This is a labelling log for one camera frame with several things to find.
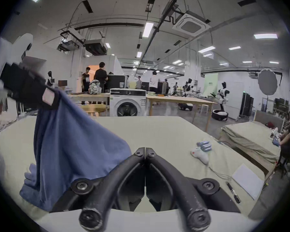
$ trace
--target chair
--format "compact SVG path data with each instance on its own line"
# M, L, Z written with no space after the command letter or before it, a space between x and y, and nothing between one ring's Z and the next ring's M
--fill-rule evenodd
M81 108L88 113L90 116L95 114L96 117L99 117L100 113L105 112L106 115L106 105L104 104L89 104L89 105L82 105Z
M206 112L206 114L207 114L207 112L208 112L208 105L202 104L200 114L202 114L202 112L203 112L203 108L205 108L205 112Z

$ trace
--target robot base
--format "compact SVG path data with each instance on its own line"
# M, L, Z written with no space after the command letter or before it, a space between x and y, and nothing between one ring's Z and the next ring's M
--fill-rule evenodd
M221 112L220 110L213 110L212 111L212 118L219 120L219 121L227 121L228 120L228 113Z
M185 111L188 109L189 111L192 111L193 104L191 103L178 103L178 109Z

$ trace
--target washing machine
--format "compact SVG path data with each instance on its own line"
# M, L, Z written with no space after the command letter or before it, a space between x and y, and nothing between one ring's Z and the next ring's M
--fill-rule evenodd
M144 116L146 90L111 88L109 96L110 116Z

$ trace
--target man in white shirt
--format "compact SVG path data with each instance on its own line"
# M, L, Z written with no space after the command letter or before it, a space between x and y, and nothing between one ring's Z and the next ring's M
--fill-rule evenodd
M157 93L158 80L157 72L153 71L152 77L150 78L149 91Z

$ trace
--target air conditioner unit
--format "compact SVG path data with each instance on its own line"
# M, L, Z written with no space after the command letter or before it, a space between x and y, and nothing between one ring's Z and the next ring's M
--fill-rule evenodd
M205 21L201 16L188 10L184 15L176 19L173 29L191 36L197 36L210 28L210 25Z
M108 48L104 46L102 40L84 41L84 46L94 56L107 54Z
M249 77L251 79L258 79L258 73L257 72L249 72Z

